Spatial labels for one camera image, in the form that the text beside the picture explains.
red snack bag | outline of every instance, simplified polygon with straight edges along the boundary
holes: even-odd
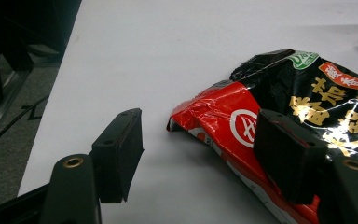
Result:
[[[279,50],[257,55],[177,106],[167,126],[215,149],[282,223],[318,223],[313,204],[287,202],[252,150],[260,108],[280,112],[328,143],[328,157],[358,158],[358,75],[316,53]]]

plastic packaging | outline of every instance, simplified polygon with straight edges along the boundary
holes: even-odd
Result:
[[[278,50],[242,64],[230,79],[177,106],[168,131],[186,130],[210,145],[282,223],[317,223],[319,199],[287,202],[252,150],[260,108],[284,114],[325,141],[326,160],[358,159],[358,74],[317,53]]]

